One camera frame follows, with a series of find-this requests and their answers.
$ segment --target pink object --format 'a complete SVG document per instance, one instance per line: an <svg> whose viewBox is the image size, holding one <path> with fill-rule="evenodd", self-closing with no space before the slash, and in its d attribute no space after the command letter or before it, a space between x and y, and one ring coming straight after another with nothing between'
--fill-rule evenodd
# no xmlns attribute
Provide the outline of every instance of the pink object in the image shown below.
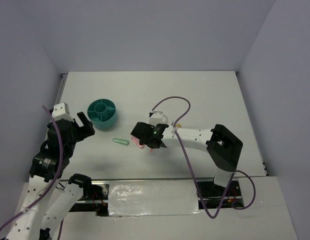
<svg viewBox="0 0 310 240"><path fill-rule="evenodd" d="M140 145L140 140L138 140L136 137L132 136L130 138L140 149L145 148L145 145Z"/></svg>

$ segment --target purple cord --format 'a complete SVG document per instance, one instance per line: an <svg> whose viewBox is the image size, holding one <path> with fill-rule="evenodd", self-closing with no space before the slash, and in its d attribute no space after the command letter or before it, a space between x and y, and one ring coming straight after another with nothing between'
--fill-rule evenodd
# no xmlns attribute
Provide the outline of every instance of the purple cord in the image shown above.
<svg viewBox="0 0 310 240"><path fill-rule="evenodd" d="M152 111L154 111L162 102L164 102L164 101L166 101L166 100L168 100L168 99L182 99L182 100L185 100L185 101L188 103L188 109L187 109L179 118L177 118L177 120L174 122L173 127L175 128L175 126L176 126L176 124L178 123L178 121L181 120L181 118L184 117L184 116L190 111L190 109L191 109L191 103L190 103L189 100L187 100L186 98L181 97L181 96L169 96L169 97L166 97L166 98L164 98L163 100L161 100L159 103L157 103L157 104L152 108ZM180 135L178 134L178 132L177 132L176 130L175 130L175 134L176 134L176 137L177 137L177 139L178 139L178 141L179 141L179 143L180 143L181 149L182 149L182 151L183 151L183 153L184 153L184 156L185 156L185 159L186 159L188 168L189 168L189 172L190 172L191 178L193 179L193 182L194 182L194 184L195 184L195 187L196 187L196 190L197 190L197 193L198 193L200 202L201 202L201 204L202 204L202 206L203 206L205 212L207 213L207 215L208 215L211 219L215 219L215 218L217 217L217 215L219 214L219 212L220 212L220 210L221 210L221 207L222 207L222 204L223 204L223 201L224 201L224 198L225 198L225 196L226 196L226 194L227 194L227 192L228 192L228 190L229 190L229 187L230 187L230 185L231 185L231 183L232 183L232 179L233 179L235 173L244 174L245 177L247 177L247 178L249 179L249 181L251 182L251 185L252 185L252 187L253 187L253 198L252 198L251 202L250 202L247 206L244 206L244 207L234 207L234 203L239 201L239 199L236 199L235 201L233 201L233 202L231 203L231 207L234 208L234 209L236 209L236 210L244 210L244 209L248 209L248 208L254 203L255 198L256 198L256 187L255 187L255 184L254 184L253 180L252 180L251 177L248 176L245 172L240 171L240 170L235 170L235 171L232 173L232 175L231 175L231 177L230 177L230 179L229 179L229 182L228 182L228 184L227 184L227 186L226 186L226 188L225 188L225 190L224 190L224 193L223 193L223 195L222 195L222 197L221 197L221 200L220 200L220 202L219 202L219 205L218 205L218 207L217 207L216 213L215 213L214 215L211 215L210 212L209 212L209 210L208 210L208 208L206 207L206 203L205 203L205 201L204 201L204 199L203 199L200 186L199 186L199 184L197 183L196 176L195 176L195 174L194 174L194 171L193 171L193 168L192 168L192 165L191 165L189 156L187 155L187 152L186 152L186 149L185 149L184 144L183 144L183 142L182 142L182 139L181 139Z"/></svg>
<svg viewBox="0 0 310 240"><path fill-rule="evenodd" d="M64 223L64 219L60 222L57 240L60 240L60 238L61 238L63 223Z"/></svg>
<svg viewBox="0 0 310 240"><path fill-rule="evenodd" d="M53 187L54 183L56 182L57 178L60 176L61 171L62 171L62 165L63 165L63 142L62 142L62 136L59 130L59 127L57 126L54 118L52 117L52 114L50 113L50 111L47 109L47 107L42 106L42 108L45 110L46 114L49 116L51 122L54 125L54 128L56 130L57 133L57 138L58 138L58 143L59 143L59 163L58 163L58 168L56 171L56 174L53 178L53 180L50 182L48 188L45 190L45 192L38 198L36 199L33 203L31 203L29 206L27 206L27 209L31 209L32 207L35 206L35 204L37 204L41 199L43 199L45 197L45 195L51 190L51 188ZM15 219L19 218L20 216L23 215L23 211L19 212L18 214L16 214L15 216L13 216L11 219L7 220L1 227L0 227L0 232L11 222L13 222Z"/></svg>

